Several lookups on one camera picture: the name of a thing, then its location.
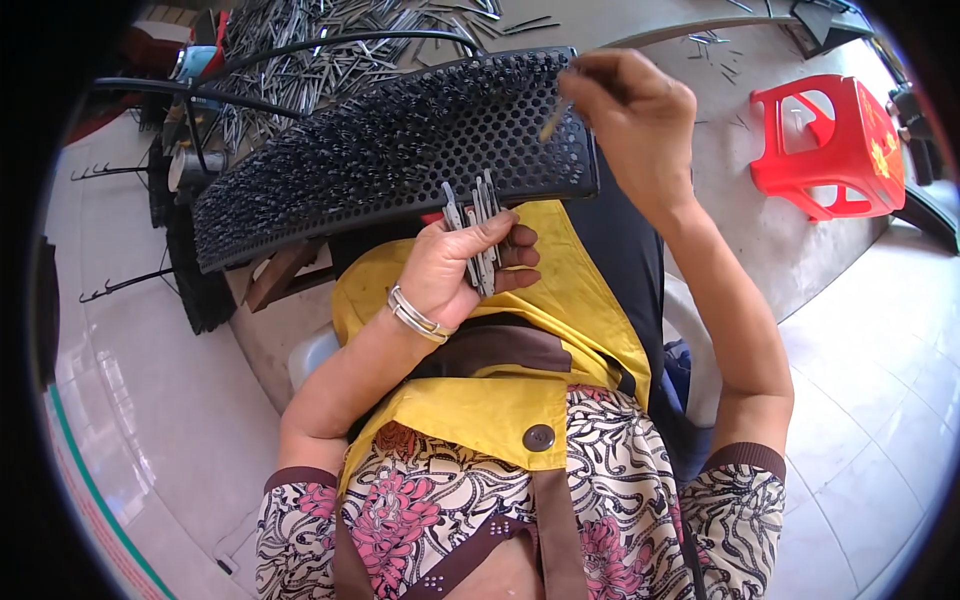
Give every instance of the bracelet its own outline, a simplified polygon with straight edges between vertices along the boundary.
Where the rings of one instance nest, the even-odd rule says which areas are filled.
[[[399,283],[395,283],[394,287],[390,288],[390,293],[387,294],[387,306],[390,307],[390,312],[394,313],[398,319],[403,321],[411,329],[438,344],[445,343],[450,339],[450,336],[457,331],[457,327],[452,329],[444,327],[424,317],[419,310],[414,308],[413,305],[403,297],[403,294],[400,293]]]

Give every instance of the pile of metal pieces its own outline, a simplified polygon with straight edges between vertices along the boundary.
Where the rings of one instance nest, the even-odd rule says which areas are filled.
[[[501,14],[498,0],[463,0],[461,4],[424,0],[246,0],[230,13],[225,53],[230,61],[307,39],[414,29],[449,31],[482,47],[481,34],[496,38],[559,25],[528,22],[500,30],[496,25]],[[225,92],[309,113],[413,70],[398,67],[400,57],[411,43],[417,44],[418,55],[425,41],[394,38],[322,46],[250,65],[215,85]],[[441,41],[433,43],[439,47]],[[468,48],[456,43],[454,47],[460,56],[471,56]],[[415,62],[426,66],[416,56]],[[255,147],[292,123],[286,117],[236,106],[224,107],[221,118],[225,147],[231,154],[236,154],[244,139]]]

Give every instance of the woman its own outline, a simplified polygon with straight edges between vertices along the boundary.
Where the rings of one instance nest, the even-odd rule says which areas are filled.
[[[793,408],[777,325],[693,196],[690,90],[634,51],[574,66],[561,92],[603,151],[599,200],[333,249],[351,263],[333,297],[343,347],[281,420],[261,596],[764,594]],[[481,303],[466,259],[508,236],[520,268]],[[663,241],[724,384],[711,454],[681,490],[649,417]]]

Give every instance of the woman's right hand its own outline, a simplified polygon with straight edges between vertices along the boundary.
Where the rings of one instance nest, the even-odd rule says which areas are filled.
[[[636,50],[597,50],[560,74],[560,93],[593,129],[616,182],[656,228],[693,200],[697,99]]]

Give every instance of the red plastic stool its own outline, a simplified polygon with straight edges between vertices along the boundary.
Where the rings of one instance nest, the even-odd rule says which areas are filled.
[[[818,90],[833,103],[831,119],[802,93]],[[813,111],[807,124],[817,139],[813,150],[787,154],[783,149],[782,102],[794,97]],[[766,149],[750,163],[756,188],[781,196],[810,215],[810,221],[841,217],[876,217],[903,208],[903,159],[897,131],[883,106],[856,78],[814,75],[766,91],[754,91],[751,102],[763,103]],[[836,185],[837,198],[821,206],[806,191]],[[866,200],[847,200],[847,189]]]

